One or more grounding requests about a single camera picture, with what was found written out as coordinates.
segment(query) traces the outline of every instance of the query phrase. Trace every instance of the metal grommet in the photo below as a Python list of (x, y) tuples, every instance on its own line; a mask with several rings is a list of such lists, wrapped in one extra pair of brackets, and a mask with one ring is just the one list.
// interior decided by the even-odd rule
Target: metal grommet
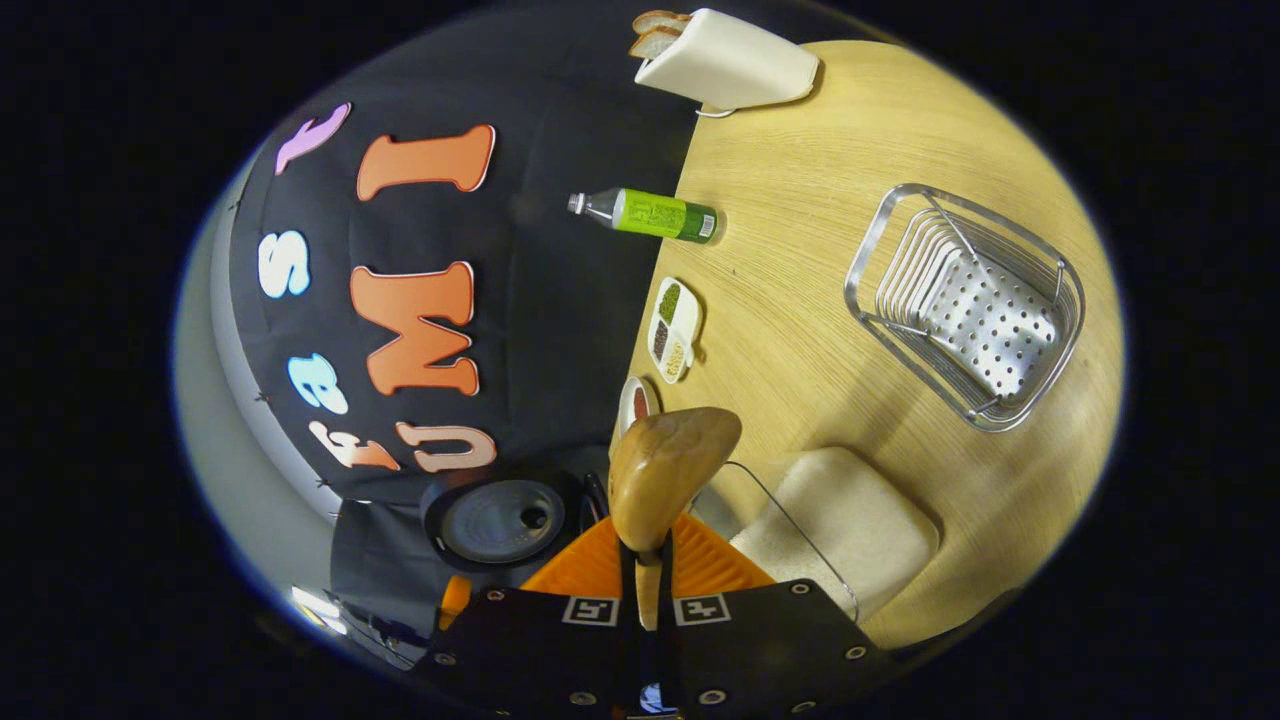
[(707, 691), (698, 696), (699, 705), (719, 705), (726, 700), (728, 700), (728, 696), (724, 694), (724, 691)]

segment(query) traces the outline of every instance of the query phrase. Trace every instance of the dark background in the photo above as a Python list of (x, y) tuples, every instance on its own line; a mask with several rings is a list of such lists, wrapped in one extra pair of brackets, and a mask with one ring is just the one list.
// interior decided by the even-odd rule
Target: dark background
[[(27, 430), (12, 548), (31, 573), (13, 584), (31, 597), (6, 603), (6, 715), (440, 716), (264, 629), (265, 603), (186, 477), (166, 351), (191, 238), (247, 154), (342, 73), (461, 9), (146, 1), (19, 8), (6, 23), (20, 126), (9, 273), (32, 331), (12, 351)], [(863, 716), (1270, 715), (1275, 698), (1248, 676), (1275, 669), (1270, 571), (1245, 560), (1258, 541), (1244, 532), (1277, 464), (1266, 442), (1233, 442), (1267, 425), (1244, 405), (1249, 336), (1226, 322), (1253, 305), (1242, 269), (1272, 195), (1244, 179), (1271, 147), (1261, 15), (849, 9), (984, 90), (1061, 163), (1112, 243), (1133, 348), (1126, 430), (1091, 515), (1016, 603)]]

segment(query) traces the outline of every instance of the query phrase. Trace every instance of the wire rack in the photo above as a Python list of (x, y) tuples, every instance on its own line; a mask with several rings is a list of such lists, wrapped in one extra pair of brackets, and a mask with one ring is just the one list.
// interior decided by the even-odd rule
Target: wire rack
[[(896, 247), (881, 245), (899, 228)], [(870, 310), (860, 293), (874, 297)], [(1084, 288), (1052, 246), (987, 208), (916, 183), (881, 201), (845, 278), (845, 302), (986, 432), (1027, 419), (1061, 374), (1084, 322)]]

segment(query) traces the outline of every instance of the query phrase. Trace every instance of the green tea bottle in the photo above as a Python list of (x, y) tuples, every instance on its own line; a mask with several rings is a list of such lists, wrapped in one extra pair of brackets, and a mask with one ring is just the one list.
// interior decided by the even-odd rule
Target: green tea bottle
[(652, 195), (626, 187), (568, 196), (568, 210), (588, 215), (604, 227), (708, 243), (721, 231), (719, 214), (705, 205)]

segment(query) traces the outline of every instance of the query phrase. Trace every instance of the wooden spoon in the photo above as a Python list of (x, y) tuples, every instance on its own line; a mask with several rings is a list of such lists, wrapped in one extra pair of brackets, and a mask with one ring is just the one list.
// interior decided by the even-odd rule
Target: wooden spoon
[(662, 557), (657, 551), (684, 509), (728, 460), (742, 436), (737, 415), (695, 407), (637, 420), (609, 466), (609, 510), (618, 538), (635, 552), (640, 624), (658, 626)]

